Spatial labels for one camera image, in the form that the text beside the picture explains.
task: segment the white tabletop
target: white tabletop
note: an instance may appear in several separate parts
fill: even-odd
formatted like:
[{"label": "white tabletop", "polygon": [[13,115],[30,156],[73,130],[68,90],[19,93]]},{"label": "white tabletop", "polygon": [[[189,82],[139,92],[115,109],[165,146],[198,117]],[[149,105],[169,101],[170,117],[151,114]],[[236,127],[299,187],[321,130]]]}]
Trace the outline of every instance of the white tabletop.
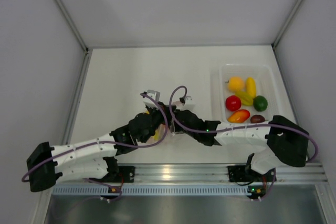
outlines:
[{"label": "white tabletop", "polygon": [[[227,63],[268,65],[281,96],[282,115],[294,121],[271,46],[94,49],[71,143],[102,136],[144,112],[139,94],[147,89],[160,91],[160,101],[168,103],[171,92],[185,85],[199,118],[221,120],[218,70]],[[240,163],[257,150],[247,145],[207,147],[180,135],[117,159],[119,164]]]}]

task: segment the plastic fruit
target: plastic fruit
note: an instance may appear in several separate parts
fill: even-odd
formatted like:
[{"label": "plastic fruit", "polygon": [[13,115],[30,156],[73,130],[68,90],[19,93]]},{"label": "plastic fruit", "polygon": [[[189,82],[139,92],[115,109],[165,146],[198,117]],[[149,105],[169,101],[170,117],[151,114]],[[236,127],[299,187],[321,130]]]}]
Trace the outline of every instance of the plastic fruit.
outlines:
[{"label": "plastic fruit", "polygon": [[249,117],[250,112],[248,110],[237,110],[227,119],[227,121],[229,123],[244,123]]},{"label": "plastic fruit", "polygon": [[252,98],[257,96],[256,81],[252,77],[246,79],[246,93],[248,93]]},{"label": "plastic fruit", "polygon": [[267,109],[268,102],[265,97],[258,95],[253,99],[253,106],[256,111],[265,111]]},{"label": "plastic fruit", "polygon": [[242,90],[244,86],[244,81],[240,77],[234,76],[229,79],[227,89],[231,92],[236,92]]},{"label": "plastic fruit", "polygon": [[245,91],[237,91],[236,96],[238,96],[241,100],[241,103],[245,106],[252,106],[253,105],[253,98],[246,93]]},{"label": "plastic fruit", "polygon": [[239,99],[239,97],[235,95],[231,95],[225,100],[225,107],[230,111],[239,110],[241,106],[242,106],[241,100]]},{"label": "plastic fruit", "polygon": [[251,123],[262,123],[265,121],[265,118],[262,115],[254,115],[250,119]]}]

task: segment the green lime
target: green lime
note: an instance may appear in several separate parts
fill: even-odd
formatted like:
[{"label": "green lime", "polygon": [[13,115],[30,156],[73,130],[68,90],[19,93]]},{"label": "green lime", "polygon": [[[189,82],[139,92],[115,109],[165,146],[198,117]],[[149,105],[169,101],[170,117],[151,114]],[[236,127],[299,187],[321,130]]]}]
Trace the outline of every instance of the green lime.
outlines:
[{"label": "green lime", "polygon": [[258,95],[253,99],[253,106],[256,111],[265,111],[267,109],[268,102],[265,97]]}]

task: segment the clear plastic tray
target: clear plastic tray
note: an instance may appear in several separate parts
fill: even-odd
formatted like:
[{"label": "clear plastic tray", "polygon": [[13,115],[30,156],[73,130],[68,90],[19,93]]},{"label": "clear plastic tray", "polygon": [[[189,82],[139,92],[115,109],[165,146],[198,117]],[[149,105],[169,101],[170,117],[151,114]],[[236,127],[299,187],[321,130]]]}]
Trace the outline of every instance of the clear plastic tray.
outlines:
[{"label": "clear plastic tray", "polygon": [[280,115],[282,109],[280,108],[278,90],[276,89],[275,79],[271,68],[265,65],[235,65],[226,64],[219,68],[220,79],[220,106],[222,108],[223,121],[227,122],[233,112],[229,111],[225,107],[225,100],[230,95],[234,95],[227,89],[227,82],[230,77],[239,76],[244,81],[248,77],[252,77],[256,81],[257,95],[262,95],[268,101],[268,107],[265,111],[258,112],[253,106],[241,106],[241,109],[246,109],[253,115],[262,115],[266,121],[272,120],[274,115]]}]

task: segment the brown fruit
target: brown fruit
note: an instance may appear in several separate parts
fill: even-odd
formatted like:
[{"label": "brown fruit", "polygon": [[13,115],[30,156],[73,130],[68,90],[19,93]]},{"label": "brown fruit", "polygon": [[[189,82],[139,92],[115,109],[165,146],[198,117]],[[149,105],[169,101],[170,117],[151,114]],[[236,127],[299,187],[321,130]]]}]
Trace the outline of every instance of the brown fruit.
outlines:
[{"label": "brown fruit", "polygon": [[250,120],[251,123],[262,123],[265,121],[265,118],[262,115],[254,115]]}]

